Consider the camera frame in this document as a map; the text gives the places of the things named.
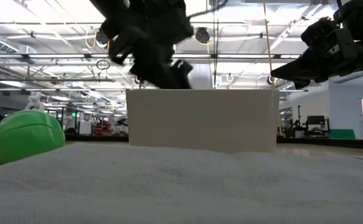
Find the white box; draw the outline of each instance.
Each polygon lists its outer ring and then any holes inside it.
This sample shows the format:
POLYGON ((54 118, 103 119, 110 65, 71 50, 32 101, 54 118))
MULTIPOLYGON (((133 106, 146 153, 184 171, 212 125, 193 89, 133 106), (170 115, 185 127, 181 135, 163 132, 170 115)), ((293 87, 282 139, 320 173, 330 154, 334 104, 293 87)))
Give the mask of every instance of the white box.
POLYGON ((217 152, 276 147, 276 90, 131 90, 130 144, 217 152))

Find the white fabric surface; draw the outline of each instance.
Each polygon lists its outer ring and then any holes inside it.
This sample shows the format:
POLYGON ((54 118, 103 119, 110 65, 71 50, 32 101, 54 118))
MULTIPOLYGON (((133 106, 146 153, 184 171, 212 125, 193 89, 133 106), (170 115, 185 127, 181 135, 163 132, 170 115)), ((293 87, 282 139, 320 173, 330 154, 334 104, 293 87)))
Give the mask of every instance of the white fabric surface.
POLYGON ((2 223, 363 223, 363 160, 72 144, 0 166, 2 223))

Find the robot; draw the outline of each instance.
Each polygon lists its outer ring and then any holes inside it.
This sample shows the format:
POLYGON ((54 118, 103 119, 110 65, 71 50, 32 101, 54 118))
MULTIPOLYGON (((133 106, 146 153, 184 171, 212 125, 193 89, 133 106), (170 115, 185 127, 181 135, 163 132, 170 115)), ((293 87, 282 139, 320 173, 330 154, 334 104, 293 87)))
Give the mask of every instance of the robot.
POLYGON ((112 62, 123 65, 129 54, 134 64, 130 73, 163 89, 191 89, 187 75, 193 69, 186 61, 172 64, 174 44, 192 37, 190 19, 224 7, 186 16, 184 0, 90 0, 105 16, 97 34, 101 43, 109 42, 112 62))
POLYGON ((31 95, 27 98, 29 102, 26 105, 25 110, 39 110, 44 112, 44 103, 40 102, 41 97, 41 92, 31 92, 31 95))

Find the ceiling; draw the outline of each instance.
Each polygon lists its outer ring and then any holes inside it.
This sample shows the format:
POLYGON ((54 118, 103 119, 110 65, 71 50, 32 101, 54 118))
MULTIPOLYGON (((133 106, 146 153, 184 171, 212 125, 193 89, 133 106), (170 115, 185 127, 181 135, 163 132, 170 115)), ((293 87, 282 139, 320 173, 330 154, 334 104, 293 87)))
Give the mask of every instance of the ceiling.
MULTIPOLYGON (((206 0, 185 2, 187 14, 210 7, 206 0)), ((212 40, 218 38, 218 44, 214 41, 212 45, 202 45, 191 38, 175 46, 177 54, 212 54, 217 45, 218 54, 244 55, 245 58, 219 60, 217 78, 221 79, 221 84, 218 88, 268 87, 268 59, 247 57, 268 53, 263 4, 261 1, 243 2, 248 1, 230 0, 229 6, 214 15, 206 14, 192 19, 194 27, 206 27, 212 40)), ((299 38, 301 33, 320 17, 332 16, 337 8, 336 4, 325 4, 326 1, 323 1, 324 4, 311 4, 314 2, 320 1, 267 1, 266 18, 271 54, 299 55, 306 50, 306 45, 299 38)), ((91 79, 92 81, 83 82, 83 88, 114 89, 95 91, 106 99, 115 101, 124 101, 122 89, 139 87, 134 82, 134 76, 128 73, 129 65, 111 65, 107 70, 100 70, 95 66, 98 61, 95 58, 58 58, 61 54, 106 53, 106 48, 98 46, 94 41, 96 29, 105 18, 89 0, 23 0, 23 3, 24 5, 21 0, 0 0, 0 41, 17 50, 25 50, 27 46, 28 53, 54 55, 52 58, 35 58, 34 65, 28 65, 19 59, 0 58, 0 78, 37 79, 38 81, 29 84, 39 88, 75 88, 71 86, 71 82, 42 82, 43 79, 52 77, 91 79)), ((196 60, 191 56, 189 60, 191 63, 207 64, 214 71, 210 59, 196 60)), ((272 69, 291 60, 274 60, 272 69)), ((78 93, 69 96, 73 99, 80 97, 78 93)))

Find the green object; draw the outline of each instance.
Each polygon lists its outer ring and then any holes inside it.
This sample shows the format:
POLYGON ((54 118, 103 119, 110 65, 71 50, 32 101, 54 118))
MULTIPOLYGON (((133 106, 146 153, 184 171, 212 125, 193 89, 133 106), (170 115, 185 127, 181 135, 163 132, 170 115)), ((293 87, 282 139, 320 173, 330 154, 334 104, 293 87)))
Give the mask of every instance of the green object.
POLYGON ((331 129, 332 139, 356 139, 353 129, 331 129))
POLYGON ((0 165, 65 145, 65 134, 51 115, 24 110, 0 121, 0 165))

